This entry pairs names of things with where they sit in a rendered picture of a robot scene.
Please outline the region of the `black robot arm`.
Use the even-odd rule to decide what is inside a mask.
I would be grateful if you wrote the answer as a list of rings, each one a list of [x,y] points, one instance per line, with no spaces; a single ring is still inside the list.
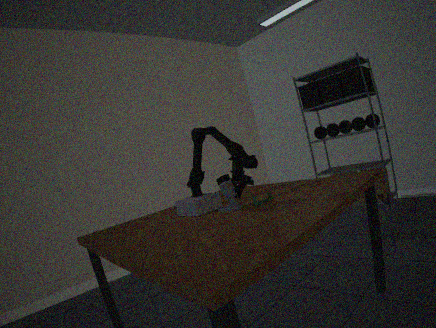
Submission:
[[[202,184],[204,173],[205,173],[201,169],[201,160],[202,160],[202,144],[205,140],[205,136],[208,134],[213,136],[217,141],[219,141],[222,145],[226,147],[227,151],[231,155],[229,160],[232,160],[232,169],[233,168],[243,169],[243,167],[257,168],[258,166],[258,161],[255,155],[248,156],[248,154],[244,151],[242,145],[228,139],[214,126],[210,126],[206,128],[194,128],[191,131],[191,137],[194,143],[193,168],[190,172],[189,181],[186,184],[188,188],[191,188],[192,196],[190,197],[195,198],[205,195],[202,194],[201,187],[200,187],[200,184]]]

